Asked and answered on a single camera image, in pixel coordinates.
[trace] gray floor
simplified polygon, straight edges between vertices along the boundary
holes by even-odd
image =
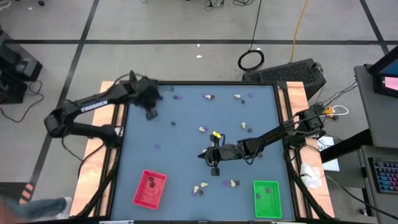
[[[0,24],[13,39],[26,40],[22,46],[40,60],[45,99],[14,124],[0,116],[0,182],[29,182],[45,137],[43,119],[56,107],[71,69],[73,79],[67,95],[75,100],[98,92],[103,80],[114,80],[130,69],[162,80],[240,80],[237,66],[248,44],[201,44],[205,39],[252,37],[258,0],[246,7],[225,6],[204,10],[205,0],[99,0],[88,31],[88,40],[198,40],[192,44],[86,44],[81,54],[74,44],[34,42],[35,40],[80,40],[93,2],[97,0],[12,1],[0,11]],[[264,0],[257,25],[258,40],[292,40],[305,0]],[[395,0],[366,0],[384,40],[398,40]],[[298,32],[298,40],[372,40],[374,45],[297,45],[294,60],[313,58],[324,69],[327,84],[320,99],[326,99],[354,82],[353,67],[373,63],[384,54],[359,0],[312,0]],[[292,46],[255,45],[266,55],[263,68],[287,63]],[[74,67],[74,56],[79,58]],[[255,56],[245,58],[246,66],[257,64]],[[26,96],[21,105],[2,106],[13,117],[22,116],[35,100]],[[367,128],[359,91],[353,90],[334,102],[348,107],[349,114],[329,122],[325,129],[339,138],[348,138]],[[77,120],[90,123],[93,114]],[[83,156],[86,139],[69,136],[66,144]],[[33,198],[73,196],[79,162],[62,149],[60,141],[50,143]],[[357,214],[355,201],[345,203],[346,194],[329,184],[335,214],[342,220],[375,222]],[[360,190],[350,189],[356,195]]]

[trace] jeans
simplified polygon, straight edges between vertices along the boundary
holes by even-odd
[[[0,195],[0,203],[3,203],[18,218],[27,220],[54,217],[62,212],[67,205],[64,198],[36,200],[27,204],[19,204],[17,201],[2,195]]]

